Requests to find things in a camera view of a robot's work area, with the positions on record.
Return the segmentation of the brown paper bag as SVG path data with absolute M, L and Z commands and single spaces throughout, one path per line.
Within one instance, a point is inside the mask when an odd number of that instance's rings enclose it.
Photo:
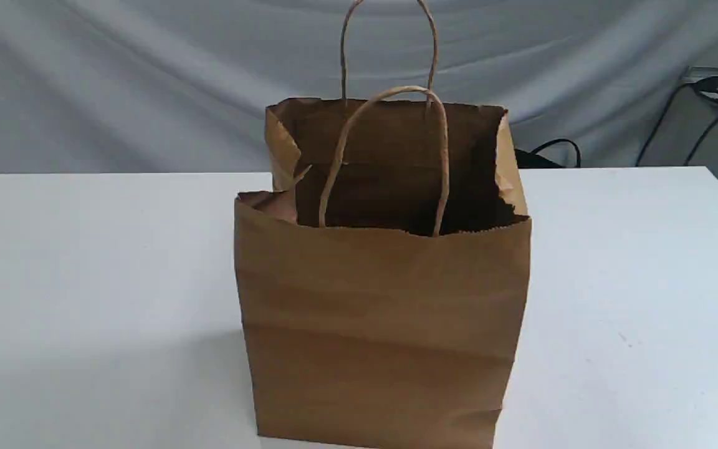
M 267 107 L 273 190 L 234 202 L 257 434 L 490 448 L 530 279 L 508 111 L 426 86 Z

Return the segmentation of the grey backdrop cloth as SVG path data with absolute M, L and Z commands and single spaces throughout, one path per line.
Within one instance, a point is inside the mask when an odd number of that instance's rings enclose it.
M 430 1 L 435 91 L 629 166 L 718 1 Z M 264 111 L 336 99 L 348 1 L 0 1 L 0 173 L 267 171 Z

